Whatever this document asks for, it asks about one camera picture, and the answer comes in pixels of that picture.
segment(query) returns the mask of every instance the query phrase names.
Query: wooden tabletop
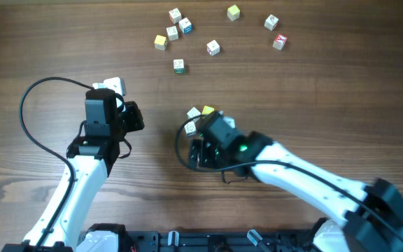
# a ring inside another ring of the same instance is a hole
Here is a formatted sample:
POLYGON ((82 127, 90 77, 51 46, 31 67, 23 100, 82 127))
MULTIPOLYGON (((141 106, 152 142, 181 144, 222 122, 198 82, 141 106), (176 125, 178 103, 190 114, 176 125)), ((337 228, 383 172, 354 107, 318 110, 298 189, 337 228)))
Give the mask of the wooden tabletop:
MULTIPOLYGON (((382 177, 403 193, 403 1, 0 5, 0 250, 21 242, 64 170, 18 121, 23 92, 48 76, 89 85, 124 78, 125 99, 146 125, 127 135, 132 155, 115 163, 84 229, 274 230, 324 216, 279 188, 226 185, 182 167, 174 137, 193 106, 223 110, 246 134, 264 133, 340 176, 382 177), (231 22, 233 4, 241 14, 231 22), (194 31, 157 50, 173 8, 194 31), (264 27, 270 14, 279 18, 273 31, 264 27), (282 50, 272 48, 278 34, 288 37, 282 50), (212 57, 213 39, 221 51, 212 57), (174 73, 174 59, 184 59, 185 74, 174 73)), ((31 133, 64 155, 85 119, 85 92, 57 81, 36 87, 24 109, 31 133)))

